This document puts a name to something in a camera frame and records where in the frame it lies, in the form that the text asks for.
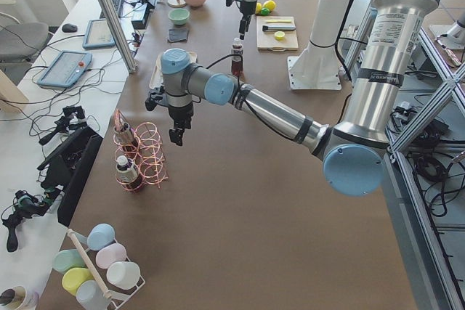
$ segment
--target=black mouse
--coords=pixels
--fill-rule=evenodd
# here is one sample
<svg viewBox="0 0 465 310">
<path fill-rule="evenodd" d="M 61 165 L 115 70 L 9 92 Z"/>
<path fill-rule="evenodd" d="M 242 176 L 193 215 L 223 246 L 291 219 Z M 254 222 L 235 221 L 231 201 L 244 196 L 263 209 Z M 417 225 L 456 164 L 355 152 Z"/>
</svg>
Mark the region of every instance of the black mouse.
<svg viewBox="0 0 465 310">
<path fill-rule="evenodd" d="M 65 23 L 62 27 L 61 30 L 65 33 L 74 33 L 78 31 L 78 26 L 77 25 L 72 25 L 71 23 Z"/>
</svg>

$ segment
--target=white desk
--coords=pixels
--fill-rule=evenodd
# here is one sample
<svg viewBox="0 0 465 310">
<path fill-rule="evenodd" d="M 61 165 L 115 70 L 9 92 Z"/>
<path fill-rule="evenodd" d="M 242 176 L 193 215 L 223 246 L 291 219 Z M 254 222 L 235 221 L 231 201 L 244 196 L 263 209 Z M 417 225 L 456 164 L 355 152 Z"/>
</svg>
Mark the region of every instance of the white desk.
<svg viewBox="0 0 465 310">
<path fill-rule="evenodd" d="M 96 19 L 100 15 L 100 6 L 97 0 L 79 0 L 77 5 L 66 17 L 64 23 L 73 23 L 78 26 L 77 33 L 63 33 L 61 28 L 58 29 L 50 42 L 60 40 L 67 36 L 84 34 L 87 23 L 90 19 Z M 121 24 L 128 39 L 131 39 L 133 31 L 131 19 L 122 18 Z M 83 51 L 83 37 L 70 38 L 53 45 L 55 49 L 70 49 Z M 101 68 L 107 65 L 113 56 L 111 65 L 105 67 L 105 75 L 99 89 L 114 94 L 106 94 L 98 89 L 87 89 L 81 93 L 81 100 L 78 105 L 85 109 L 86 116 L 93 115 L 100 125 L 90 118 L 88 124 L 97 131 L 101 136 L 105 135 L 108 127 L 108 121 L 115 109 L 119 99 L 119 92 L 123 89 L 124 82 L 128 77 L 128 71 L 119 52 L 115 52 L 116 47 L 111 49 L 92 50 L 93 60 L 90 68 Z M 43 58 L 38 58 L 34 65 L 49 65 L 58 54 L 57 50 L 47 48 L 42 52 Z M 20 90 L 29 98 L 30 102 L 42 101 L 53 97 L 56 93 L 52 90 L 42 89 L 37 86 L 34 80 L 39 78 L 37 74 L 40 69 L 32 69 L 20 82 Z M 97 70 L 87 72 L 83 75 L 76 86 L 82 86 L 89 77 L 94 75 Z M 98 76 L 90 78 L 89 81 L 95 82 Z M 62 108 L 78 102 L 78 96 L 63 100 L 52 106 L 50 115 L 55 117 L 42 118 L 39 121 L 41 129 L 54 127 L 54 121 L 60 117 Z M 30 115 L 40 108 L 48 106 L 48 103 L 40 105 L 27 105 L 24 113 Z M 20 113 L 5 113 L 0 111 L 0 120 L 24 118 Z M 12 204 L 16 191 L 27 190 L 32 195 L 43 194 L 40 183 L 37 182 L 39 172 L 37 166 L 43 161 L 44 156 L 41 146 L 38 143 L 38 137 L 28 136 L 30 120 L 24 121 L 5 121 L 0 122 L 0 154 L 2 162 L 0 165 L 0 180 L 2 183 L 2 193 L 0 195 L 0 209 L 4 210 Z M 46 154 L 60 143 L 60 136 L 55 136 L 49 144 L 44 146 Z M 8 231 L 6 227 L 0 227 L 0 292 L 11 288 L 15 285 L 24 285 L 30 290 L 42 293 L 45 284 L 52 270 L 52 260 L 54 255 L 60 249 L 66 228 L 57 221 L 56 202 L 50 213 L 43 217 L 35 216 L 32 219 L 25 219 L 16 229 L 19 242 L 18 249 L 13 253 L 8 253 L 6 249 Z M 4 218 L 11 213 L 8 210 Z"/>
</svg>

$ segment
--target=office chair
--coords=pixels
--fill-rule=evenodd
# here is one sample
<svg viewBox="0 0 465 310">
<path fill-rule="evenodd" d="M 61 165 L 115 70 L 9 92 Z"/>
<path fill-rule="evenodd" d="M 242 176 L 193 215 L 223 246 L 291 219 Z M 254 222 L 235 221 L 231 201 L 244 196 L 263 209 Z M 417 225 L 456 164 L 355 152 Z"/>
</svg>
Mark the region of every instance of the office chair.
<svg viewBox="0 0 465 310">
<path fill-rule="evenodd" d="M 15 4 L 13 0 L 0 0 L 0 5 Z M 21 23 L 16 17 L 0 12 L 14 24 L 0 27 L 0 65 L 30 62 L 42 50 L 49 38 L 49 26 L 45 23 Z"/>
</svg>

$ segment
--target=brown table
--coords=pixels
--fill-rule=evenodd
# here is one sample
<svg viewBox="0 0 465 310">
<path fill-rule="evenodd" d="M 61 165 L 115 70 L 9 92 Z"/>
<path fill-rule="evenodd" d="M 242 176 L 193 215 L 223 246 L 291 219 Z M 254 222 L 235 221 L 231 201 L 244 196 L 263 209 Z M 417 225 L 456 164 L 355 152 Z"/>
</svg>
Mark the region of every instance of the brown table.
<svg viewBox="0 0 465 310">
<path fill-rule="evenodd" d="M 115 181 L 109 129 L 71 223 L 84 234 L 112 224 L 140 265 L 147 284 L 126 309 L 416 309 L 380 190 L 362 198 L 334 192 L 306 148 L 230 105 L 195 105 L 184 147 L 169 143 L 167 110 L 144 108 L 158 53 L 181 47 L 208 65 L 229 53 L 240 14 L 225 0 L 207 0 L 191 9 L 189 41 L 169 44 L 170 9 L 162 1 L 118 107 L 134 126 L 153 121 L 161 130 L 170 180 L 161 189 L 124 192 Z M 276 2 L 275 14 L 295 17 L 302 50 L 318 0 Z M 290 91 L 289 53 L 258 52 L 254 21 L 245 40 L 247 82 L 334 124 L 350 84 L 343 91 Z M 229 72 L 230 61 L 214 69 Z M 38 309 L 80 309 L 60 280 L 52 272 Z"/>
</svg>

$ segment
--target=green bowl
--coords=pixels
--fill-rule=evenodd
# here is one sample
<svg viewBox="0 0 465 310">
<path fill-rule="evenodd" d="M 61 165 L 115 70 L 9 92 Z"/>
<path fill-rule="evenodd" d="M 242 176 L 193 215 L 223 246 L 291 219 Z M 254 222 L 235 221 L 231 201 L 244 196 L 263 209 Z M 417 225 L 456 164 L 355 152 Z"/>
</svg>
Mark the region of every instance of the green bowl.
<svg viewBox="0 0 465 310">
<path fill-rule="evenodd" d="M 185 25 L 189 20 L 190 12 L 186 9 L 174 9 L 168 13 L 168 18 L 175 25 Z"/>
</svg>

